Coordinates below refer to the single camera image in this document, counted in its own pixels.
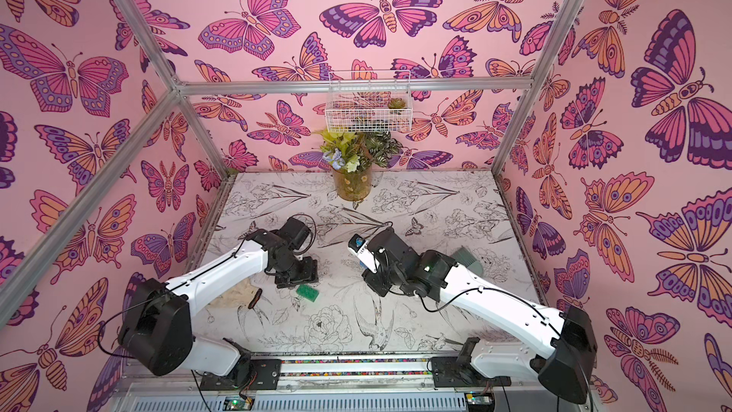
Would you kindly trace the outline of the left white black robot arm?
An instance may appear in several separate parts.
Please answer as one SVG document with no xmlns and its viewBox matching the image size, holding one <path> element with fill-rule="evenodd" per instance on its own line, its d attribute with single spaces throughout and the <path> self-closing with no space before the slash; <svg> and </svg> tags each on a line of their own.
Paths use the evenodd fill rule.
<svg viewBox="0 0 732 412">
<path fill-rule="evenodd" d="M 279 288 L 318 279 L 318 263 L 308 256 L 316 225 L 289 217 L 276 230 L 258 229 L 239 244 L 196 270 L 137 286 L 131 305 L 120 314 L 118 345 L 153 375 L 179 369 L 247 383 L 253 375 L 250 351 L 229 340 L 215 341 L 194 331 L 193 320 L 219 296 L 259 273 L 274 277 Z"/>
</svg>

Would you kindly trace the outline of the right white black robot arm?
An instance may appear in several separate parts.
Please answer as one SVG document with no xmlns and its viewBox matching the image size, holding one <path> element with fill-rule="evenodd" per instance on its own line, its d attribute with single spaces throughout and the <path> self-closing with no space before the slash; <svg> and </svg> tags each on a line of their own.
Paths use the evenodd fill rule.
<svg viewBox="0 0 732 412">
<path fill-rule="evenodd" d="M 391 228 L 369 240 L 354 235 L 348 248 L 363 265 L 367 286 L 379 296 L 398 289 L 422 303 L 434 301 L 434 313 L 450 306 L 466 310 L 522 344 L 516 350 L 493 349 L 472 338 L 451 372 L 532 379 L 561 400 L 593 404 L 590 378 L 598 347 L 583 309 L 570 305 L 560 310 L 528 301 L 439 251 L 417 252 Z"/>
</svg>

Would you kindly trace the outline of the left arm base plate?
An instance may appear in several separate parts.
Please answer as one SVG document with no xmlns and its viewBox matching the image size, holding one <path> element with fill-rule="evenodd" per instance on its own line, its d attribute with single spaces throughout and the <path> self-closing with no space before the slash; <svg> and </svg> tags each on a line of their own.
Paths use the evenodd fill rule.
<svg viewBox="0 0 732 412">
<path fill-rule="evenodd" d="M 274 391 L 278 388 L 282 368 L 280 359 L 254 359 L 238 364 L 226 376 L 204 373 L 202 391 Z"/>
</svg>

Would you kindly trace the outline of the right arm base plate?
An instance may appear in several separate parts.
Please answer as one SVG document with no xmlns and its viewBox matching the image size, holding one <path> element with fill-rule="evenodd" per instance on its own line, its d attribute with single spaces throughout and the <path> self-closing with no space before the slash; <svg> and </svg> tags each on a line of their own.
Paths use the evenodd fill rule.
<svg viewBox="0 0 732 412">
<path fill-rule="evenodd" d="M 510 377 L 484 377 L 469 362 L 462 362 L 458 357 L 433 357 L 428 362 L 428 371 L 432 374 L 434 387 L 438 388 L 479 388 L 512 385 Z"/>
</svg>

